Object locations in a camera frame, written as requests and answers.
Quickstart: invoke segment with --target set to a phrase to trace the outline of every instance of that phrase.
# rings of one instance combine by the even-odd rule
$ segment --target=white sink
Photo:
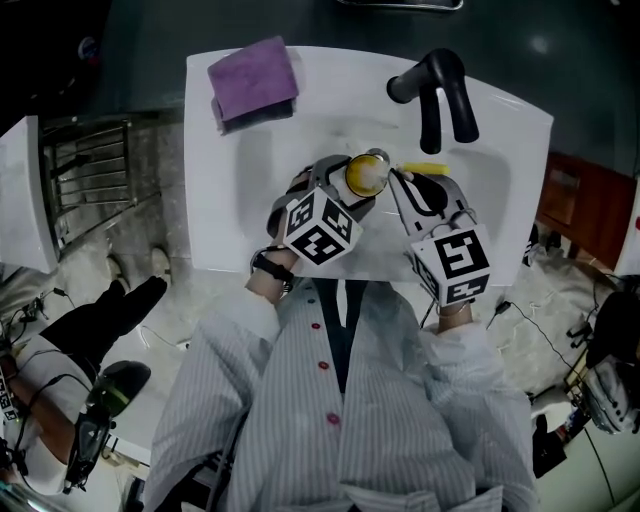
[[[44,209],[38,118],[0,137],[0,262],[49,274],[58,266]]]
[[[379,147],[393,163],[449,165],[451,177],[487,226],[494,251],[492,284],[513,283],[538,205],[551,116],[467,78],[480,139],[455,142],[448,104],[439,91],[442,151],[428,156],[419,148],[418,100],[398,105],[386,93],[388,79],[414,62],[351,50],[292,47],[300,88],[294,116],[221,136],[210,108],[213,90],[207,68],[231,51],[187,59],[185,174],[196,268],[246,272],[254,251],[269,243],[265,224],[271,204],[296,173],[330,154],[355,156]],[[296,273],[417,280],[403,256],[406,237],[388,188],[362,226],[364,234],[353,253],[321,269],[301,265]]]

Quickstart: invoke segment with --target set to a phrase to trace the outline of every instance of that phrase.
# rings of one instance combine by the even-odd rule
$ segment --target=cable
[[[54,293],[56,294],[58,297],[66,297],[67,300],[69,301],[69,303],[71,304],[71,306],[73,307],[73,309],[76,309],[76,305],[73,303],[73,301],[71,300],[71,297],[69,296],[69,294],[67,292],[65,292],[62,288],[54,288],[53,290],[51,290],[50,292],[48,292],[46,295],[44,295],[44,297],[42,297],[41,300],[44,300],[44,298],[51,294]]]
[[[70,377],[73,380],[77,381],[78,383],[80,383],[80,385],[87,390],[87,392],[91,393],[91,390],[86,386],[86,384],[84,382],[82,382],[78,377],[76,377],[75,375],[71,375],[70,373],[61,373],[60,375],[54,377],[53,379],[51,379],[49,382],[47,382],[44,386],[42,386],[40,389],[38,389],[33,396],[31,397],[31,400],[29,400],[29,405],[27,406],[27,413],[25,414],[24,418],[22,418],[22,426],[20,427],[20,434],[18,435],[18,440],[16,441],[15,447],[13,448],[13,451],[15,453],[17,453],[20,449],[20,443],[22,442],[22,437],[24,436],[24,429],[25,426],[27,424],[27,419],[29,418],[29,415],[31,414],[31,408],[34,406],[34,404],[36,403],[36,401],[38,400],[38,398],[40,397],[40,394],[47,388],[56,385],[58,382],[60,382],[62,379],[64,379],[65,377]]]
[[[34,352],[33,354],[31,354],[31,356],[29,357],[29,359],[27,359],[24,364],[16,371],[16,374],[14,375],[14,378],[18,376],[18,374],[24,370],[24,367],[27,366],[27,364],[29,364],[31,362],[31,360],[36,357],[39,356],[41,354],[49,354],[51,352],[60,352],[61,355],[63,356],[78,356],[78,357],[82,357],[89,366],[91,366],[91,369],[93,370],[94,375],[96,376],[96,379],[99,376],[98,370],[96,370],[96,367],[93,365],[93,363],[89,360],[89,358],[85,357],[85,356],[80,356],[79,354],[74,354],[73,352],[63,352],[62,350],[58,350],[57,348],[52,348],[52,349],[48,349],[48,350],[38,350],[37,352]]]
[[[429,313],[431,313],[431,310],[433,309],[433,306],[435,306],[435,304],[436,299],[433,299],[433,301],[431,302],[431,306],[429,306],[429,309],[427,309],[427,312],[422,317],[422,321],[420,322],[420,329],[424,329],[424,323],[427,321],[427,317],[429,316]]]
[[[12,346],[15,345],[20,338],[22,338],[26,330],[27,330],[27,322],[22,322],[22,332],[18,335],[18,337],[15,340],[11,342]]]
[[[553,346],[553,343],[551,343],[551,340],[550,340],[550,339],[549,339],[549,337],[544,333],[544,331],[543,331],[542,329],[540,329],[540,326],[539,326],[537,323],[535,323],[533,320],[531,320],[531,318],[529,318],[527,315],[525,315],[525,314],[524,314],[524,312],[520,309],[520,307],[519,307],[516,303],[511,302],[511,301],[509,301],[509,303],[510,303],[513,307],[515,307],[518,311],[520,311],[520,314],[522,315],[522,317],[523,317],[525,320],[528,320],[529,322],[531,322],[533,325],[535,325],[535,326],[536,326],[536,328],[540,331],[540,334],[542,334],[542,335],[544,336],[544,339],[545,339],[545,340],[547,340],[547,343],[548,343],[548,344],[549,344],[549,346],[551,347],[551,350],[553,350],[556,354],[558,354],[558,357],[560,358],[560,360],[561,360],[564,364],[566,364],[566,365],[569,367],[569,369],[570,369],[571,371],[573,371],[576,375],[578,375],[578,377],[580,377],[580,375],[578,374],[578,372],[576,372],[576,371],[573,369],[573,366],[571,366],[569,363],[567,363],[567,360],[566,360],[564,357],[562,357],[562,354],[556,350],[556,347],[554,347],[554,346]]]
[[[611,496],[611,504],[615,506],[616,498],[613,495],[613,489],[611,488],[611,483],[609,482],[609,477],[607,476],[607,472],[604,469],[604,464],[602,464],[602,460],[600,459],[600,454],[598,453],[598,450],[596,450],[596,445],[593,444],[593,439],[591,439],[591,435],[589,434],[589,430],[587,430],[587,427],[584,428],[584,431],[587,434],[587,439],[589,439],[589,443],[591,443],[591,448],[593,448],[593,453],[595,453],[596,459],[598,459],[598,464],[600,464],[600,469],[602,470],[604,481],[607,483],[607,489],[609,489],[609,496]]]
[[[491,320],[489,320],[489,323],[487,324],[487,331],[489,330],[489,327],[491,327],[491,324],[493,323],[493,321],[496,319],[497,316],[498,316],[498,312],[494,311],[493,316],[491,317]]]
[[[151,331],[153,334],[155,334],[160,341],[162,341],[163,343],[166,343],[167,345],[169,345],[172,348],[175,348],[177,350],[180,350],[180,348],[178,347],[178,345],[180,345],[181,343],[186,343],[187,341],[191,341],[191,338],[184,338],[180,341],[177,341],[175,343],[175,345],[167,340],[165,340],[162,336],[160,336],[156,331],[154,331],[151,327],[148,327],[146,325],[141,325],[140,326],[140,337],[142,338],[142,341],[144,341],[144,343],[149,346],[149,342],[147,341],[147,338],[145,337],[144,333],[142,332],[142,329],[146,329],[147,331]]]
[[[613,277],[614,279],[618,279],[619,281],[625,281],[624,277],[616,276],[615,274],[602,273],[602,275],[606,277]],[[591,315],[593,315],[594,313],[597,313],[598,310],[600,309],[600,304],[598,304],[598,300],[596,299],[596,284],[598,284],[597,277],[593,279],[593,309],[589,311],[589,314],[587,315],[587,320],[586,320],[587,323],[589,323],[589,320],[591,319]]]
[[[10,338],[11,337],[11,324],[15,320],[16,316],[18,315],[18,313],[22,313],[24,315],[25,314],[24,308],[18,309],[13,315],[11,315],[11,318],[9,319],[9,323],[7,324],[6,329],[4,327],[2,328],[2,330],[7,333],[7,341],[10,341],[10,339],[11,339]]]

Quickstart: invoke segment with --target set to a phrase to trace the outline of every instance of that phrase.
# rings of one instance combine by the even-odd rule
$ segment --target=black faucet
[[[444,89],[451,110],[453,134],[456,141],[469,143],[478,140],[480,133],[473,115],[469,95],[464,84],[464,65],[455,53],[446,48],[433,50],[406,73],[387,83],[387,93],[396,103],[409,103],[420,96],[422,136],[420,148],[429,155],[440,153],[440,107],[438,87]]]

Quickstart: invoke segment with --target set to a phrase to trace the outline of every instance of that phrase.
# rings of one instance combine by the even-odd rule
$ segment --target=light blue striped shirt
[[[245,289],[217,300],[156,430],[145,510],[249,405],[221,509],[537,508],[529,402],[484,326],[420,331],[389,284],[370,283],[343,397],[323,322],[311,281],[277,310]]]

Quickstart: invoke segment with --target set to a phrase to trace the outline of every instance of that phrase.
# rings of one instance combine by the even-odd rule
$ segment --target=folded towel
[[[228,55],[209,66],[208,73],[223,122],[298,96],[280,36]]]

